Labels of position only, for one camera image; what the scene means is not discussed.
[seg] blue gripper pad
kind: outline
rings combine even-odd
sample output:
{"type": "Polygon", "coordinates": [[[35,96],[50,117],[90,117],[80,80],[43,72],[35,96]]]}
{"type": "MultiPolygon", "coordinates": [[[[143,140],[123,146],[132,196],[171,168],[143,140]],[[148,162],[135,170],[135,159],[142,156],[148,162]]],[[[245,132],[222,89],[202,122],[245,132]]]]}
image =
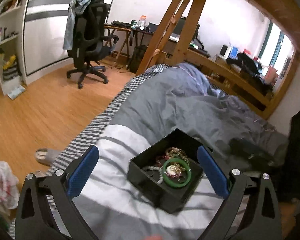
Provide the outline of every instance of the blue gripper pad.
{"type": "Polygon", "coordinates": [[[70,199],[80,195],[98,160],[99,150],[94,145],[91,145],[81,158],[73,160],[81,162],[68,178],[67,195],[70,199]]]}
{"type": "Polygon", "coordinates": [[[203,146],[198,148],[197,157],[216,194],[226,199],[229,195],[226,176],[203,146]]]}

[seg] metal screw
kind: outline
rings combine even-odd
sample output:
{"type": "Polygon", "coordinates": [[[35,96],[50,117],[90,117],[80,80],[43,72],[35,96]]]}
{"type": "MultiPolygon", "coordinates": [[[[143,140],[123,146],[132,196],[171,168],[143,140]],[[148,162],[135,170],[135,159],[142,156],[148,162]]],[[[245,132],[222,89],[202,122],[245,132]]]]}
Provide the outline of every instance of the metal screw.
{"type": "Polygon", "coordinates": [[[56,171],[56,175],[57,176],[61,176],[63,174],[63,172],[64,172],[63,170],[57,170],[56,171]]]}
{"type": "Polygon", "coordinates": [[[32,179],[33,178],[33,174],[32,173],[29,173],[27,176],[26,176],[26,179],[32,179]]]}
{"type": "Polygon", "coordinates": [[[263,177],[264,179],[270,179],[270,176],[269,176],[269,174],[267,174],[267,173],[262,174],[262,177],[263,177]]]}
{"type": "Polygon", "coordinates": [[[233,169],[233,170],[232,170],[232,174],[233,174],[233,175],[238,176],[238,175],[240,175],[240,173],[241,173],[241,172],[240,172],[238,169],[233,169]]]}

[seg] black jewelry box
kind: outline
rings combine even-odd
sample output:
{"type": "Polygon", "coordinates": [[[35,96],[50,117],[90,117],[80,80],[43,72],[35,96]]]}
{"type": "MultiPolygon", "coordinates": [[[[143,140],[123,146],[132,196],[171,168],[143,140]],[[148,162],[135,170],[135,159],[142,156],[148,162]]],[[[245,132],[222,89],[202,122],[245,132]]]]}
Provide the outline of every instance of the black jewelry box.
{"type": "Polygon", "coordinates": [[[179,129],[175,129],[130,160],[127,178],[155,207],[159,207],[168,213],[178,212],[186,204],[202,176],[203,169],[199,166],[197,160],[197,150],[201,145],[196,139],[179,129]],[[155,158],[164,155],[165,150],[169,147],[177,147],[184,150],[189,158],[191,180],[182,188],[170,187],[164,181],[161,184],[157,184],[159,180],[158,172],[150,177],[142,170],[145,166],[153,166],[155,158]]]}

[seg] yellow item on shelf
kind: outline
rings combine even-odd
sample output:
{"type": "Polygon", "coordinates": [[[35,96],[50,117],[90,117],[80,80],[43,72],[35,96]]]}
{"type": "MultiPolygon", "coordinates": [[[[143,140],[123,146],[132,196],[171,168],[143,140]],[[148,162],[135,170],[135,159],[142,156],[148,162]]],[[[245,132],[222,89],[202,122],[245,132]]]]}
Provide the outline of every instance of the yellow item on shelf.
{"type": "Polygon", "coordinates": [[[10,59],[4,64],[3,70],[7,70],[8,68],[10,68],[12,64],[15,62],[15,60],[16,60],[16,55],[12,55],[10,59]]]}

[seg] slipper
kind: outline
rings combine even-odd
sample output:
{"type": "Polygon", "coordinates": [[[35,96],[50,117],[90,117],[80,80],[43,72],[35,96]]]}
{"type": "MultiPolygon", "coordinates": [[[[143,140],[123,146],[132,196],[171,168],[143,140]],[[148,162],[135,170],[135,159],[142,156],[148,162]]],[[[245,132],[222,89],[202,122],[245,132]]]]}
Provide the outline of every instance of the slipper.
{"type": "Polygon", "coordinates": [[[37,149],[34,158],[43,165],[51,166],[60,153],[61,151],[47,148],[37,149]]]}

